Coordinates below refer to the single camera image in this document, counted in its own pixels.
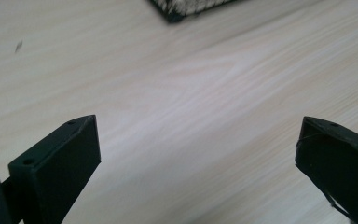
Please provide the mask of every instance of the wood grain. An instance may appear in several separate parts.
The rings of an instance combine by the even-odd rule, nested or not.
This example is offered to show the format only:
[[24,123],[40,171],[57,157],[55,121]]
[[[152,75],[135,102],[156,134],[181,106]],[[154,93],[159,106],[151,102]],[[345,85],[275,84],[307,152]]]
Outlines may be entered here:
[[103,163],[63,223],[349,223],[294,156],[304,116],[358,132],[358,0],[174,26],[147,1],[0,1],[0,179],[87,114]]

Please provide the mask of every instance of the wire basket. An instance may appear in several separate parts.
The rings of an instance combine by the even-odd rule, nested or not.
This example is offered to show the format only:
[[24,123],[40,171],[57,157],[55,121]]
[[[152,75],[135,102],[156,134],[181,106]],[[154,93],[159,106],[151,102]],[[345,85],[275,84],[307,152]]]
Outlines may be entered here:
[[184,17],[224,5],[236,0],[149,0],[169,22],[179,22]]

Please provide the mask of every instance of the dark speck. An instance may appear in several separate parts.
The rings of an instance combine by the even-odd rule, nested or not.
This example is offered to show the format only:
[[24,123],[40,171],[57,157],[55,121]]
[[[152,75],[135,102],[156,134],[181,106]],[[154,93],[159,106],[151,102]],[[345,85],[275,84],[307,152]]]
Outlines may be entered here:
[[15,53],[17,53],[22,47],[22,41],[20,41],[17,46],[16,46],[16,50],[14,51]]

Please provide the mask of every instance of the wooden floor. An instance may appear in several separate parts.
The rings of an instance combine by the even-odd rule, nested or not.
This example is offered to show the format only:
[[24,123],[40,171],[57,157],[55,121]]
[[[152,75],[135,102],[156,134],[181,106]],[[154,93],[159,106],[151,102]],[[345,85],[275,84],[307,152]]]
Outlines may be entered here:
[[304,116],[358,132],[358,0],[173,26],[145,0],[0,1],[0,179],[88,114],[103,162],[63,223],[349,223],[294,157]]

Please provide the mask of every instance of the small hole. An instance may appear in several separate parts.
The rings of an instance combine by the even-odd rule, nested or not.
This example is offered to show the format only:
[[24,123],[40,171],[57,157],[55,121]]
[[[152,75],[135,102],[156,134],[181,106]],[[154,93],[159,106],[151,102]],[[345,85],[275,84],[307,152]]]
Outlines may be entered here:
[[24,165],[31,165],[32,163],[34,163],[33,159],[27,159],[23,162]]

